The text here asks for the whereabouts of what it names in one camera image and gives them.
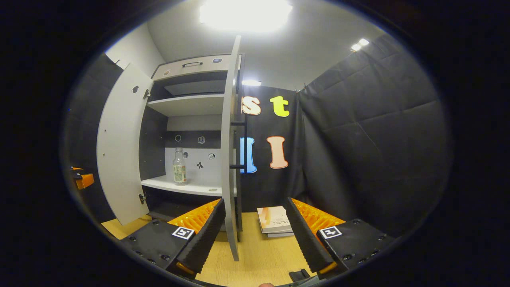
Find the glass bottle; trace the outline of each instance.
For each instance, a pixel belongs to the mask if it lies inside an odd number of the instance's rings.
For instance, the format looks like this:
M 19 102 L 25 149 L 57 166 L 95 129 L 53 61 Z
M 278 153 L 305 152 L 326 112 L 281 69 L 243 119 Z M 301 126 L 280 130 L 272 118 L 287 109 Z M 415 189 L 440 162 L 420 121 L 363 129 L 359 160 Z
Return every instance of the glass bottle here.
M 175 148 L 173 159 L 173 180 L 176 185 L 186 184 L 186 164 L 184 163 L 183 148 Z

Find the drawer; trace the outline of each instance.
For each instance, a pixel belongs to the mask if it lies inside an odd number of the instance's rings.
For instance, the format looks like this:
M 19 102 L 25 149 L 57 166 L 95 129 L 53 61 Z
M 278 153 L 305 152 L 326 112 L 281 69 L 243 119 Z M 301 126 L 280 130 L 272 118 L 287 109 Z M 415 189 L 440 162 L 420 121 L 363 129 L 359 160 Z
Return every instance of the drawer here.
M 241 68 L 241 56 L 239 55 L 239 69 Z M 159 81 L 190 74 L 227 71 L 230 57 L 230 54 L 204 56 L 163 64 L 157 68 L 152 79 Z M 221 62 L 213 62 L 214 59 L 221 59 Z

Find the white shelf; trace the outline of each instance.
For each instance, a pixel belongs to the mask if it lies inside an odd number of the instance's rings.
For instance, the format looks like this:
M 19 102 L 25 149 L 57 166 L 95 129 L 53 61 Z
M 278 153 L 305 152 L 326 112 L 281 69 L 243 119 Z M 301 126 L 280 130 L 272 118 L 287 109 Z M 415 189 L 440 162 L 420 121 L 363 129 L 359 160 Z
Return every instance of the white shelf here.
M 142 185 L 154 187 L 158 189 L 168 190 L 170 192 L 191 194 L 191 195 L 205 195 L 205 196 L 220 196 L 221 197 L 221 186 L 207 186 L 203 184 L 197 184 L 193 182 L 193 179 L 189 179 L 186 185 L 176 185 L 171 176 L 159 176 L 146 180 L 142 180 Z
M 202 94 L 148 102 L 150 108 L 165 116 L 221 114 L 223 94 Z

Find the door hinge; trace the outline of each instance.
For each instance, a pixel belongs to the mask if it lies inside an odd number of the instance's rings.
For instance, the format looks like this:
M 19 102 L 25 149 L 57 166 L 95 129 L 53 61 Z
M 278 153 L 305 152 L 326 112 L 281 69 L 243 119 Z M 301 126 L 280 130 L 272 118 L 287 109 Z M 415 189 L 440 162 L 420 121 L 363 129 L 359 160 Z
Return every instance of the door hinge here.
M 140 202 L 143 204 L 145 202 L 145 200 L 147 200 L 147 197 L 143 194 L 139 194 L 138 195 L 138 198 L 140 199 Z
M 148 97 L 150 97 L 150 93 L 149 93 L 149 90 L 147 89 L 147 90 L 145 90 L 145 94 L 143 95 L 143 98 L 146 99 Z

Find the open cabinet door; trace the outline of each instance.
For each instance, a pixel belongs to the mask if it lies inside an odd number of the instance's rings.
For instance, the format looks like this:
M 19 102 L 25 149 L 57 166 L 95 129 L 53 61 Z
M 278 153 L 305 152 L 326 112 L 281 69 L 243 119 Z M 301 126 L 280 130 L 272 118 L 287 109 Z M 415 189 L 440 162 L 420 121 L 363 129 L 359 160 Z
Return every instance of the open cabinet door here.
M 113 213 L 126 225 L 149 213 L 138 163 L 140 127 L 153 81 L 133 64 L 120 75 L 106 100 L 97 131 L 99 181 Z
M 221 116 L 221 193 L 225 201 L 225 229 L 234 261 L 239 261 L 237 251 L 237 223 L 234 200 L 235 170 L 230 168 L 234 161 L 234 133 L 231 122 L 235 120 L 237 93 L 236 83 L 239 65 L 241 36 L 236 36 L 232 48 L 232 61 L 228 65 L 223 113 Z

